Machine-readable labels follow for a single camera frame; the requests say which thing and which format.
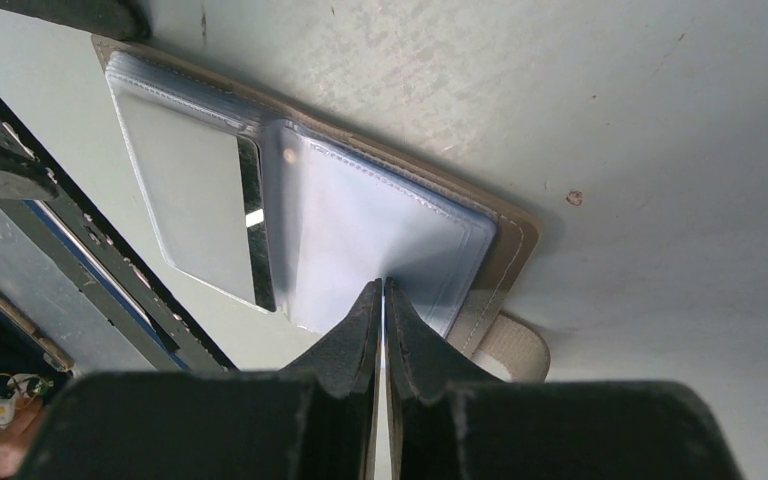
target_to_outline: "gray surface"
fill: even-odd
[[[75,361],[78,372],[152,370],[145,357],[1,210],[0,293]]]
[[[157,45],[537,214],[506,308],[550,380],[686,382],[768,479],[768,2],[149,3]],[[229,356],[309,345],[163,269],[87,36],[3,12],[0,32],[0,94]]]

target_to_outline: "hand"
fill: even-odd
[[[42,400],[35,399],[17,410],[5,428],[0,428],[0,478],[12,477],[19,471],[44,418]]]

